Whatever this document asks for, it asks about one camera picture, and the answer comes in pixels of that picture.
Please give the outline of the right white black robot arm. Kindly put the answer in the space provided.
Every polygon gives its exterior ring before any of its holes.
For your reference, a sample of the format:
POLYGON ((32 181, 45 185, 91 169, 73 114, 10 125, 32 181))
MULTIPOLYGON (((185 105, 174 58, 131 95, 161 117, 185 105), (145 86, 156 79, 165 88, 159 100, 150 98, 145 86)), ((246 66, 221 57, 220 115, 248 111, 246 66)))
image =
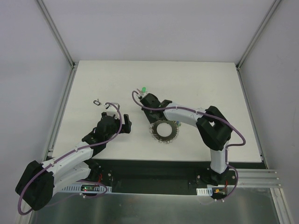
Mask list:
POLYGON ((203 142, 210 149, 211 181, 221 184, 226 180, 228 166, 224 148, 231 138, 232 129, 218 108, 210 106, 205 110, 193 109, 170 100, 161 102, 151 93, 140 94, 138 99, 150 123, 150 133, 160 142, 173 141, 182 123, 197 128, 203 142))

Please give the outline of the metal disc with key rings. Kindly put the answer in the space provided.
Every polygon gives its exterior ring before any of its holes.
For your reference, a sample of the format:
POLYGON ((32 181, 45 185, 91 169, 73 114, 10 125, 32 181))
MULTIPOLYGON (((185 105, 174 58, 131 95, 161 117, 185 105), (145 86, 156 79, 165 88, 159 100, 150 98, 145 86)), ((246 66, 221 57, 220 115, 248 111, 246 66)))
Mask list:
POLYGON ((180 123, 169 120, 158 120, 149 126, 149 132, 159 143, 170 144, 179 134, 180 123))

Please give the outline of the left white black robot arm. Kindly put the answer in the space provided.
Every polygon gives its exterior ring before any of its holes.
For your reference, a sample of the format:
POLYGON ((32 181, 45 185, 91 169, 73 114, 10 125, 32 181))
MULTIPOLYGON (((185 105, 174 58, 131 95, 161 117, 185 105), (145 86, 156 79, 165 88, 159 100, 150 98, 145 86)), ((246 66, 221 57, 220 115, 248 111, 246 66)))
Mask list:
POLYGON ((128 114, 122 117, 102 113, 97 126, 69 152, 44 162, 29 163, 15 191, 19 195, 18 211, 26 202, 31 210, 45 207, 63 188, 78 181, 96 182, 100 179, 99 165, 92 158, 102 152, 120 133, 130 133, 132 122, 128 114))

